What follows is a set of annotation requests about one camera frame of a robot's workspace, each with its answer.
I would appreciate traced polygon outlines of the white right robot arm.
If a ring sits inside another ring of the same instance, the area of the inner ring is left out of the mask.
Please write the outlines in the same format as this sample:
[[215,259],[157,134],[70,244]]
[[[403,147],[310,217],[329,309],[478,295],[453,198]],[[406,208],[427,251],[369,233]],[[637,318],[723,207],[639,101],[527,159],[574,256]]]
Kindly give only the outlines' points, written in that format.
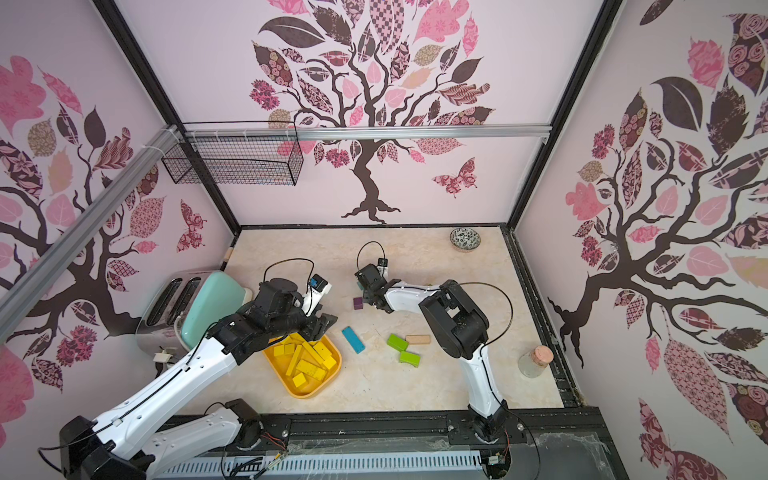
[[504,432],[508,405],[495,381],[489,358],[489,319],[455,280],[417,286],[387,280],[369,264],[355,273],[363,301],[383,310],[420,313],[441,349],[460,362],[469,392],[468,410],[475,435],[493,443]]

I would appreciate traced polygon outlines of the yellow rectangular block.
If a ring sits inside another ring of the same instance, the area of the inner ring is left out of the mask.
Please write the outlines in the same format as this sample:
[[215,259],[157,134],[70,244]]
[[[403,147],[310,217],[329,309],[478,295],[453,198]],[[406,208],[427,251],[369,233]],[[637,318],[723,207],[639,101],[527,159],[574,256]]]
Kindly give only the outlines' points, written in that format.
[[318,353],[318,355],[323,359],[327,360],[328,358],[332,357],[331,351],[325,346],[325,344],[321,341],[315,342],[313,344],[314,350]]

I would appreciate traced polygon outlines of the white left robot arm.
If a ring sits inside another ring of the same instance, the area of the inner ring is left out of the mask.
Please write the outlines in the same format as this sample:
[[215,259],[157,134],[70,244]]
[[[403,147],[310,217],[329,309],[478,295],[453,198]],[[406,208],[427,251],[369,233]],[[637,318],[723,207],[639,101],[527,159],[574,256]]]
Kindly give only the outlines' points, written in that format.
[[322,312],[332,286],[314,275],[306,294],[283,278],[259,285],[254,300],[210,324],[199,343],[169,370],[109,411],[78,416],[59,433],[55,471],[65,479],[153,479],[237,439],[257,444],[259,415],[242,400],[171,429],[164,424],[214,381],[293,333],[320,340],[337,318]]

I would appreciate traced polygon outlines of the yellow long block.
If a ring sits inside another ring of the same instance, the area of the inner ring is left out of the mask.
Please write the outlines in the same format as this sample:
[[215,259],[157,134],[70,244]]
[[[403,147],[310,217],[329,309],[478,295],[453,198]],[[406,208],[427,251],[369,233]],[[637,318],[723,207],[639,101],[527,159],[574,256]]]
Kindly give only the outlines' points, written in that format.
[[327,371],[324,368],[316,366],[313,363],[310,363],[309,361],[306,361],[306,360],[300,360],[296,370],[300,373],[303,373],[305,376],[313,378],[318,382],[322,382],[327,375]]

